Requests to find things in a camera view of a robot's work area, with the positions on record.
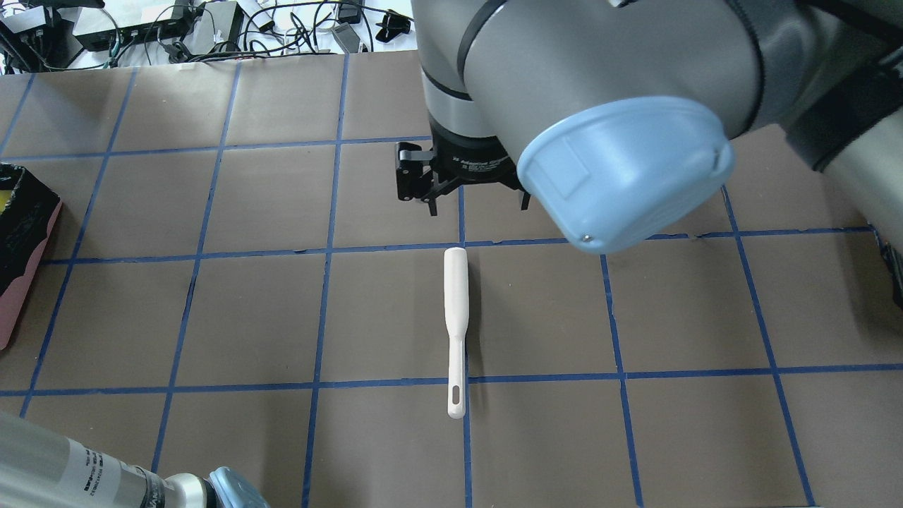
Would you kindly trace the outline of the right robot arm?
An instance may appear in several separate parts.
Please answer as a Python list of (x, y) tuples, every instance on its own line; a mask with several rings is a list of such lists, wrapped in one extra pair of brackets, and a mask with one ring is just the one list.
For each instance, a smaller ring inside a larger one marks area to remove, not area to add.
[(594, 254), (716, 193), (777, 124), (901, 248), (899, 1), (413, 1), (433, 147), (400, 200), (502, 183)]

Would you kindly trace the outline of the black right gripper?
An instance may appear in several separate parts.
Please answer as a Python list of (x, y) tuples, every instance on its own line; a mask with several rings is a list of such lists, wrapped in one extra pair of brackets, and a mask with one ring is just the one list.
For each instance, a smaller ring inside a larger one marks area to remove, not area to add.
[(462, 186), (500, 183), (520, 193), (526, 211), (531, 194), (516, 174), (516, 165), (496, 138), (458, 140), (436, 135), (431, 149), (409, 141), (394, 146), (394, 177), (398, 200), (419, 200), (437, 216), (436, 200)]

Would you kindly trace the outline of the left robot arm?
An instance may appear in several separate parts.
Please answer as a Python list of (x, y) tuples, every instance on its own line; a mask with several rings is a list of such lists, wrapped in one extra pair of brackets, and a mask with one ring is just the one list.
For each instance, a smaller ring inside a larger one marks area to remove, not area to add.
[(229, 467), (207, 477), (161, 477), (45, 430), (1, 418), (4, 507), (267, 507), (261, 492)]

